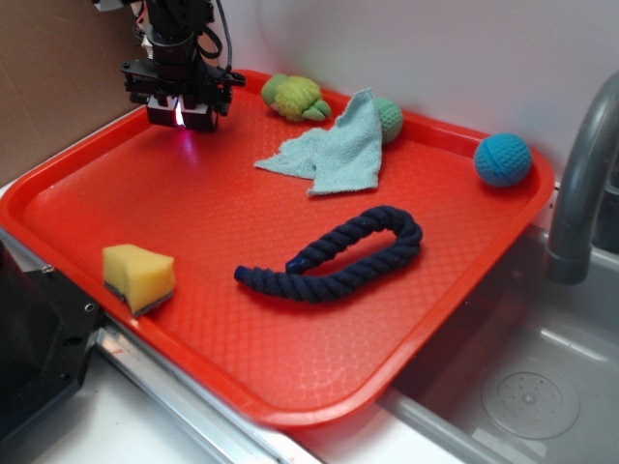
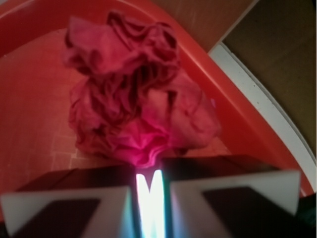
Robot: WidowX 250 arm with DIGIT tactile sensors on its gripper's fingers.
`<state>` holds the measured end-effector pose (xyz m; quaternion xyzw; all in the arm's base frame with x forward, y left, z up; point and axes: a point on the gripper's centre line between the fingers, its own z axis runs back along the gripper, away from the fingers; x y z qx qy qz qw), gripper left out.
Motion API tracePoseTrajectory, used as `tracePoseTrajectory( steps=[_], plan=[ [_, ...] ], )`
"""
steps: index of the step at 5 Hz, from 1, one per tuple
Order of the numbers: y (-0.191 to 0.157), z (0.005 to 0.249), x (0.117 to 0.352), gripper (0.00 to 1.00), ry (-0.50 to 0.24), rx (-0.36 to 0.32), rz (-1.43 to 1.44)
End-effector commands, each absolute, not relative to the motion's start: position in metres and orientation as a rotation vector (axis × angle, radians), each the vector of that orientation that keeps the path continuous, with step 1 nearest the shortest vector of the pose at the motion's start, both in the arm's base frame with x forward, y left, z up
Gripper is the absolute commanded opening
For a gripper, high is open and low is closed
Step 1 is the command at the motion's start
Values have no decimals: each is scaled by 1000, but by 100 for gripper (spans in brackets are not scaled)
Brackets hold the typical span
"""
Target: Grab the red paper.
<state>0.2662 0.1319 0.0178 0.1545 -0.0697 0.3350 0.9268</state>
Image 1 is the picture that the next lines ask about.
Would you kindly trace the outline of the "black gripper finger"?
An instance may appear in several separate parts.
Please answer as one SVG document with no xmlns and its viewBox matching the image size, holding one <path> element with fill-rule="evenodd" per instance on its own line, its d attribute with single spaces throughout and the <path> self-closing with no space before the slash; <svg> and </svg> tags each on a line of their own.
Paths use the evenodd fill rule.
<svg viewBox="0 0 619 464">
<path fill-rule="evenodd" d="M 179 100 L 183 126 L 191 131 L 213 132 L 218 128 L 219 114 L 205 103 L 188 105 L 185 99 Z"/>
<path fill-rule="evenodd" d="M 173 96 L 151 95 L 146 103 L 148 121 L 155 126 L 176 128 L 176 106 L 178 99 Z"/>
</svg>

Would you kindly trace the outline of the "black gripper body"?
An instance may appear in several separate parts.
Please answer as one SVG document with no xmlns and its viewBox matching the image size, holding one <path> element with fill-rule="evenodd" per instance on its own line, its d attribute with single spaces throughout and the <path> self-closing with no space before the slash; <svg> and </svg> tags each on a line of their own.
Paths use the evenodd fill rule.
<svg viewBox="0 0 619 464">
<path fill-rule="evenodd" d="M 194 30 L 165 36 L 155 28 L 148 28 L 144 39 L 151 54 L 120 66 L 132 102 L 146 106 L 151 95 L 173 96 L 178 99 L 176 115 L 181 115 L 180 99 L 190 106 L 205 103 L 219 117 L 228 115 L 233 89 L 244 87 L 246 77 L 234 72 L 230 65 L 223 68 L 210 63 L 221 53 L 221 41 L 213 31 Z"/>
</svg>

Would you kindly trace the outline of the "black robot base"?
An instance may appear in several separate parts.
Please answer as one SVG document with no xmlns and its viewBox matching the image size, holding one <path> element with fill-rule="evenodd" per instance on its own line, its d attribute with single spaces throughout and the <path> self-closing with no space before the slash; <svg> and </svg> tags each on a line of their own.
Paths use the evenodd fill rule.
<svg viewBox="0 0 619 464">
<path fill-rule="evenodd" d="M 101 307 L 59 271 L 24 271 L 1 247 L 1 444 L 82 386 Z"/>
</svg>

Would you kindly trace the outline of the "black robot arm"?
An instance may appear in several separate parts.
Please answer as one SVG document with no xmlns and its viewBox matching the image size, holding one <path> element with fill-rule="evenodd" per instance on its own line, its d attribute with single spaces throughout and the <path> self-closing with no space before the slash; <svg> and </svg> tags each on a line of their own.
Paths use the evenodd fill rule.
<svg viewBox="0 0 619 464">
<path fill-rule="evenodd" d="M 133 34 L 147 56 L 120 66 L 130 100 L 151 124 L 211 132 L 228 115 L 233 89 L 246 78 L 232 69 L 232 42 L 220 1 L 134 1 Z"/>
</svg>

